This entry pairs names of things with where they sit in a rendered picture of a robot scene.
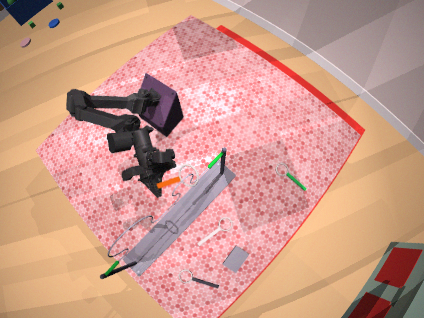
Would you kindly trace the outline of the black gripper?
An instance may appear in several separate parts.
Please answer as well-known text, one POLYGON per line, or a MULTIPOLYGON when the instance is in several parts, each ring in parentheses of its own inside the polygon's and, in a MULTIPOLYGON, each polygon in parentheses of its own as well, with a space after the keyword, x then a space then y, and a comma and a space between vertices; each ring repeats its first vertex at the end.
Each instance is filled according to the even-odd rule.
POLYGON ((132 177, 140 175, 140 178, 137 179, 141 181, 157 198, 162 196, 162 187, 158 188, 157 183, 162 182, 164 174, 177 167, 174 160, 172 163, 165 162, 165 164, 160 165, 160 163, 152 163, 152 161, 146 161, 147 151, 154 152, 156 147, 153 147, 153 144, 145 144, 134 149, 135 153, 134 158, 137 157, 139 166, 134 166, 127 168, 122 171, 123 182, 129 181, 132 177), (150 165, 149 165, 150 164, 150 165))

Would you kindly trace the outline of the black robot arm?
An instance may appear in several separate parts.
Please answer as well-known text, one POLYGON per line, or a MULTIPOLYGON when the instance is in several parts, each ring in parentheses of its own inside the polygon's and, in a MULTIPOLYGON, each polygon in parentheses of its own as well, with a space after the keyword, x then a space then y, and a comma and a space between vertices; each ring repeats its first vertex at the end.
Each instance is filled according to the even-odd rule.
MULTIPOLYGON (((156 107, 160 97, 161 95, 153 88, 149 91, 139 88, 137 93, 122 97, 91 96, 85 91, 72 89, 67 92, 66 110, 77 121, 90 122, 114 130, 115 133, 107 133, 107 141, 109 152, 116 153, 131 150, 133 146, 135 149, 145 144, 152 144, 149 133, 154 128, 148 124, 140 128, 141 121, 137 115, 113 115, 94 108, 128 109, 132 114, 143 114, 146 107, 156 107)), ((146 155, 147 162, 152 161, 152 163, 160 163, 160 165, 165 162, 172 163, 174 158, 173 148, 166 149, 165 152, 160 152, 159 149, 155 149, 155 152, 147 151, 146 155)))

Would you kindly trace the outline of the grey loop with flat beige handle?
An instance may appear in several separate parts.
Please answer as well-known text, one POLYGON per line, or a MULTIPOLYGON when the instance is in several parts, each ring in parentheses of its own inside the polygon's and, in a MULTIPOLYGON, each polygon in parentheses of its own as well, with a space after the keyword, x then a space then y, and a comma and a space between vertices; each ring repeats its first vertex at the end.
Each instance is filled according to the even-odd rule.
POLYGON ((232 227, 232 221, 231 221, 231 219, 229 218, 229 217, 222 217, 221 219, 220 219, 220 221, 219 221, 219 228, 218 229, 216 229, 216 230, 214 230, 211 234, 209 234, 207 237, 205 237, 205 238, 203 238, 202 239, 202 241, 201 242, 199 242, 199 243, 197 243, 199 246, 201 245, 201 244, 203 244, 206 240, 208 240, 210 237, 213 237, 216 233, 218 233, 220 230, 223 230, 223 231, 228 231, 228 230, 230 230, 231 229, 231 227, 230 228, 228 228, 228 229, 222 229, 221 227, 220 227, 220 222, 221 222, 221 220, 222 219, 224 219, 224 218, 228 218, 229 220, 230 220, 230 222, 231 222, 231 227, 232 227))

